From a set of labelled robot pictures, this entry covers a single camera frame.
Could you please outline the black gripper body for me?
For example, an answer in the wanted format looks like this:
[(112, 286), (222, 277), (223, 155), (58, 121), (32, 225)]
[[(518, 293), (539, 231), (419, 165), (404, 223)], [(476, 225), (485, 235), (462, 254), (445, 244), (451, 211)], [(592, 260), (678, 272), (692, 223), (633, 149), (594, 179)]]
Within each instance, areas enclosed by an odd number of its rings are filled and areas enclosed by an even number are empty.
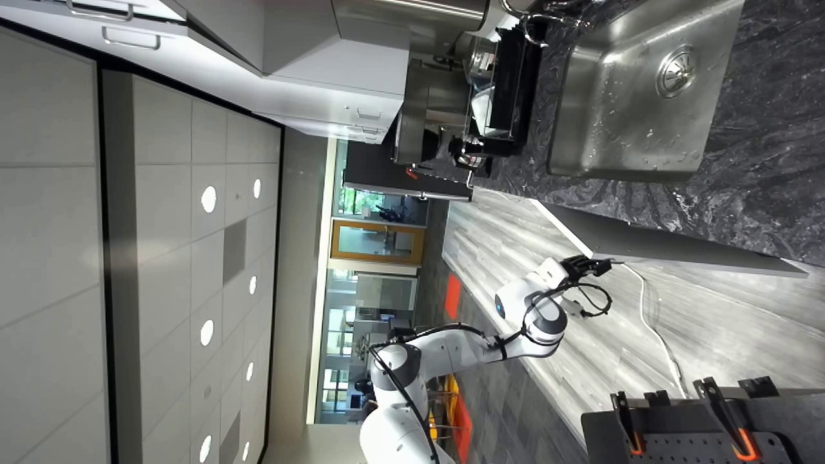
[(562, 260), (562, 268), (569, 277), (602, 277), (611, 272), (611, 263), (602, 258), (572, 256)]

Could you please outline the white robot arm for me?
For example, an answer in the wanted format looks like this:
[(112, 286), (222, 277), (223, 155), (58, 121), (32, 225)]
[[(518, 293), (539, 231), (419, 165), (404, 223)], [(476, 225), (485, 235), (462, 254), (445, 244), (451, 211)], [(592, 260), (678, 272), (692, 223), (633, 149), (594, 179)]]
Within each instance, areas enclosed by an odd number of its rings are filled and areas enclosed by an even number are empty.
[(531, 274), (495, 293), (495, 316), (512, 325), (509, 336), (486, 336), (468, 325), (440, 325), (407, 340), (369, 349), (375, 409), (366, 416), (357, 447), (366, 464), (455, 464), (428, 437), (428, 389), (438, 376), (516, 358), (548, 358), (567, 330), (562, 294), (602, 277), (607, 260), (572, 256), (547, 258)]

